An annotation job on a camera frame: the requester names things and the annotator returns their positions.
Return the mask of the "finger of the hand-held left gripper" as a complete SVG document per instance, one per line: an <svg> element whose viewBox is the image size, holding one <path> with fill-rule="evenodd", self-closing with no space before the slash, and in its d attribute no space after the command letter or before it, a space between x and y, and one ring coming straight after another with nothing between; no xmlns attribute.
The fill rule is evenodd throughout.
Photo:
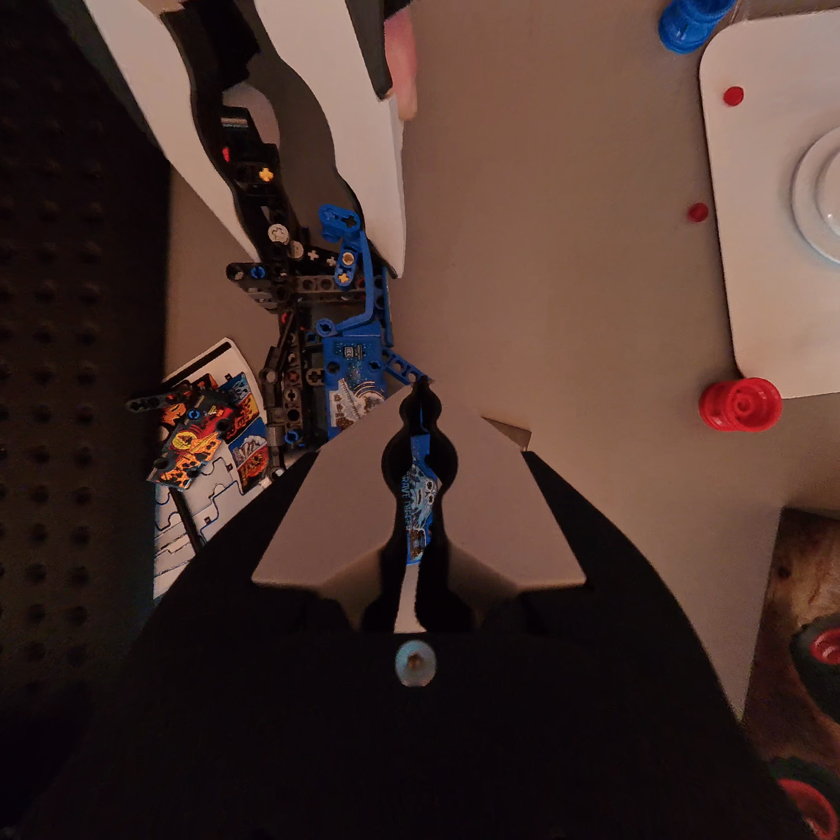
<svg viewBox="0 0 840 840"><path fill-rule="evenodd" d="M257 1L278 57L307 85L329 126L336 172L367 235L401 277L406 258L403 121L379 100L344 1Z"/></svg>
<svg viewBox="0 0 840 840"><path fill-rule="evenodd" d="M246 254L257 260L232 189L196 128L187 67L161 18L161 10L174 6L137 1L86 1L85 6L164 156Z"/></svg>

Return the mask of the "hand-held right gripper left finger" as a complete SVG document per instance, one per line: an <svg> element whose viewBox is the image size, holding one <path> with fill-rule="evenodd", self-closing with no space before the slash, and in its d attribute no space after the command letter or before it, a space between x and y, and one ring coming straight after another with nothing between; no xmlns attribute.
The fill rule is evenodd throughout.
<svg viewBox="0 0 840 840"><path fill-rule="evenodd" d="M380 554L397 512L382 456L403 427L400 405L410 393L404 386L320 448L253 582L337 601L351 625L361 627L382 588Z"/></svg>

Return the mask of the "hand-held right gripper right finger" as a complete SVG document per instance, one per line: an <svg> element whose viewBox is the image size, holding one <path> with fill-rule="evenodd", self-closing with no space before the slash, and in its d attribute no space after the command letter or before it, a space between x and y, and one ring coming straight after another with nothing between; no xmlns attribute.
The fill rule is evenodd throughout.
<svg viewBox="0 0 840 840"><path fill-rule="evenodd" d="M440 482L418 568L424 631L469 632L518 595L585 583L525 449L443 385L418 386L418 420Z"/></svg>

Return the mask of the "blue flame sticker panel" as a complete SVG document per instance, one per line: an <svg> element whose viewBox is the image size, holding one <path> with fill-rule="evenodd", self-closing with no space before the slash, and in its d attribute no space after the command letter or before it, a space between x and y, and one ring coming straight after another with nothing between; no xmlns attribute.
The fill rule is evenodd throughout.
<svg viewBox="0 0 840 840"><path fill-rule="evenodd" d="M430 433L411 436L411 464L401 479L401 495L406 530L406 565L420 564L432 539L434 503L439 480L427 463L431 450Z"/></svg>

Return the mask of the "black skull sticker panel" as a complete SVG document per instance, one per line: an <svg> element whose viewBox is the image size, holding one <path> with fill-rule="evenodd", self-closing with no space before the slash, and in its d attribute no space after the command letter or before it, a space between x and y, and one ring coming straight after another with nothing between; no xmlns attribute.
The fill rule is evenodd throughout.
<svg viewBox="0 0 840 840"><path fill-rule="evenodd" d="M134 397L125 403L133 414L158 411L164 433L149 482L184 491L226 441L235 425L233 399L210 374L181 380L168 391Z"/></svg>

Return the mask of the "black blue brick truck model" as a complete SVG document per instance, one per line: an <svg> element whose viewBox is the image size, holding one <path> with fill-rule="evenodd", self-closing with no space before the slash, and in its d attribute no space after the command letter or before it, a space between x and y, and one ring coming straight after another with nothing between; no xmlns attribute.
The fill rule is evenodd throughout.
<svg viewBox="0 0 840 840"><path fill-rule="evenodd" d="M349 209L321 205L321 234L333 248L312 243L282 183L277 145L263 141L246 108L220 106L217 123L209 116L200 110L200 128L258 251L255 261L229 264L227 278L278 320L278 342L258 375L269 469L278 471L329 441L323 338L372 331L395 352L394 275Z"/></svg>

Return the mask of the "grey desk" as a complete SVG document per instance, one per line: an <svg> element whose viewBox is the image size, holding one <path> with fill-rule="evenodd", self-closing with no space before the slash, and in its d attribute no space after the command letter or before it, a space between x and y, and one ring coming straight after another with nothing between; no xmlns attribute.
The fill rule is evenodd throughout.
<svg viewBox="0 0 840 840"><path fill-rule="evenodd" d="M782 508L838 509L838 395L721 434L736 376L697 58L662 2L413 2L398 353L460 385L646 555L738 714Z"/></svg>

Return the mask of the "sticker sheet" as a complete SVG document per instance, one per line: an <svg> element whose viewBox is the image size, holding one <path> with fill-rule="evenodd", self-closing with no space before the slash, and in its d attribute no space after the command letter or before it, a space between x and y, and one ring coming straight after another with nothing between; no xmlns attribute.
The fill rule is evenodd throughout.
<svg viewBox="0 0 840 840"><path fill-rule="evenodd" d="M209 376L222 392L238 397L239 407L247 416L238 424L234 437L220 444L201 475L185 490L185 504L197 533L209 542L270 482L266 475L266 410L256 376L234 341L223 338L176 369L165 378L164 389L204 376ZM158 486L154 507L154 602L170 589L194 554L170 490Z"/></svg>

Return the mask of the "red wheel hub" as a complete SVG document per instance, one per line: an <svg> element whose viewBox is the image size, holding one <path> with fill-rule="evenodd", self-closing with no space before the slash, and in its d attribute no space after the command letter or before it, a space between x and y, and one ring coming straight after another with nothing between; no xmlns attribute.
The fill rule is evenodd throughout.
<svg viewBox="0 0 840 840"><path fill-rule="evenodd" d="M698 411L713 430L756 434L778 423L783 403L775 385L750 377L710 384L700 395Z"/></svg>

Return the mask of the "black dotted mat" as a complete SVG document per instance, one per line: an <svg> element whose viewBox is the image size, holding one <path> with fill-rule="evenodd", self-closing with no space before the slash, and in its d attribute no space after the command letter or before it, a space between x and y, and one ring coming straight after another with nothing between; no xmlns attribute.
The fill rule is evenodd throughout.
<svg viewBox="0 0 840 840"><path fill-rule="evenodd" d="M111 676L152 603L171 168L49 2L2 2L2 709Z"/></svg>

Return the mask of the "monster truck set box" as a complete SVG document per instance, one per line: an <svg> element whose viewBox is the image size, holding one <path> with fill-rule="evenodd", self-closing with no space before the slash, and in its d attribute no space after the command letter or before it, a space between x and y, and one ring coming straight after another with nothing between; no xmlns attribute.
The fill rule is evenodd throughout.
<svg viewBox="0 0 840 840"><path fill-rule="evenodd" d="M742 723L814 838L838 838L837 518L782 510Z"/></svg>

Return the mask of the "blue wheel hub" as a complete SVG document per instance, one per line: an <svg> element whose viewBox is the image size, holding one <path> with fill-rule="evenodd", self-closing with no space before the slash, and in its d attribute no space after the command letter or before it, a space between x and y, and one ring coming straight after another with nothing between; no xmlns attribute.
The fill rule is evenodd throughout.
<svg viewBox="0 0 840 840"><path fill-rule="evenodd" d="M688 55L704 46L735 1L672 1L658 20L658 37L667 50Z"/></svg>

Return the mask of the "white book stand base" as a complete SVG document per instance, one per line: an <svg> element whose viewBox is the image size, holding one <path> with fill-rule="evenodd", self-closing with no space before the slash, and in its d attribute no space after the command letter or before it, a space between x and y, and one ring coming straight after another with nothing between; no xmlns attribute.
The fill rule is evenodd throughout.
<svg viewBox="0 0 840 840"><path fill-rule="evenodd" d="M699 82L738 368L783 398L836 393L838 9L722 30Z"/></svg>

